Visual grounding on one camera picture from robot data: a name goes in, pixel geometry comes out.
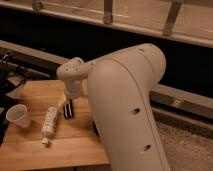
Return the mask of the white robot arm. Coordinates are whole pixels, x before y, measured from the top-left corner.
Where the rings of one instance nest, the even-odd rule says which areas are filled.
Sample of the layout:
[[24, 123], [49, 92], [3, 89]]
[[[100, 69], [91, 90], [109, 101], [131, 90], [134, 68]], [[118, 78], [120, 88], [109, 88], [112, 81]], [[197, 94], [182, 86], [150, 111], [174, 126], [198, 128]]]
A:
[[163, 52], [149, 43], [57, 69], [66, 98], [87, 95], [112, 171], [170, 171], [149, 99], [165, 69]]

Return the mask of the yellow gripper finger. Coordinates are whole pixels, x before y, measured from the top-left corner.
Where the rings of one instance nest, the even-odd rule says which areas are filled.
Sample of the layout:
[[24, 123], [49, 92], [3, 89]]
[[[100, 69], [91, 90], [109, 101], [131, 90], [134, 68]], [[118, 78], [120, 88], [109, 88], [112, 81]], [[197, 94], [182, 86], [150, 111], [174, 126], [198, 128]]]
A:
[[62, 94], [58, 100], [58, 104], [57, 104], [57, 108], [59, 112], [63, 112], [63, 107], [66, 103], [66, 96], [64, 94]]

